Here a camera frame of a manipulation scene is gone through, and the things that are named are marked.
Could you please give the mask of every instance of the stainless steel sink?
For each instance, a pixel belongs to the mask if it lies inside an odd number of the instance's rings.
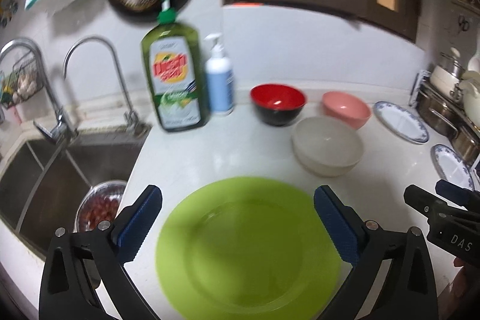
[[[78,206],[92,186],[128,181],[145,139],[122,129],[81,134],[68,146],[28,141],[0,180],[0,215],[45,257],[58,227],[73,230]]]

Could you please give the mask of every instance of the pink bowl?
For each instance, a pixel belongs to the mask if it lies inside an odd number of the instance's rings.
[[[346,92],[327,92],[322,97],[322,104],[325,115],[337,118],[354,129],[363,127],[371,117],[370,107]]]

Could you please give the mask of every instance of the white bowl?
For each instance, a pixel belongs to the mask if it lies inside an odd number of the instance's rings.
[[[332,117],[310,117],[300,121],[293,129],[292,140],[297,159],[319,176],[346,174],[364,153],[357,132]]]

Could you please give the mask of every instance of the red bowl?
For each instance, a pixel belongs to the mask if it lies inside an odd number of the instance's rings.
[[[260,119],[277,127],[292,122],[307,103],[300,90],[282,84],[256,86],[250,91],[250,97]]]
[[[346,92],[327,92],[322,97],[322,104],[325,115],[337,118],[354,129],[363,127],[371,117],[370,107]]]

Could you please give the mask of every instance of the red and black bowl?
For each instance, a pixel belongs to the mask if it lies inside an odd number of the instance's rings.
[[[250,97],[260,119],[275,127],[291,123],[307,103],[300,90],[282,84],[256,86],[251,89]]]

